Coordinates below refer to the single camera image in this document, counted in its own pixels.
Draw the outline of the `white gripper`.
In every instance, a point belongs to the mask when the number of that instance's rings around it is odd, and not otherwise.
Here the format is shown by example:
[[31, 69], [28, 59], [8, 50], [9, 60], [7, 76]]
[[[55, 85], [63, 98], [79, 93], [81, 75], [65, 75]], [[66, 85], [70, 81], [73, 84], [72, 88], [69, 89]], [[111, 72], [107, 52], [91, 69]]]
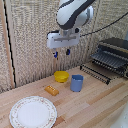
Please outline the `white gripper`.
[[[71, 34], [70, 36], [61, 35], [59, 31], [50, 32], [47, 35], [47, 47], [50, 49], [60, 48], [60, 47], [67, 47], [77, 45], [79, 43], [80, 34], [75, 33]], [[71, 48], [67, 48], [66, 55], [70, 55]], [[58, 57], [58, 52], [54, 49], [54, 58]]]

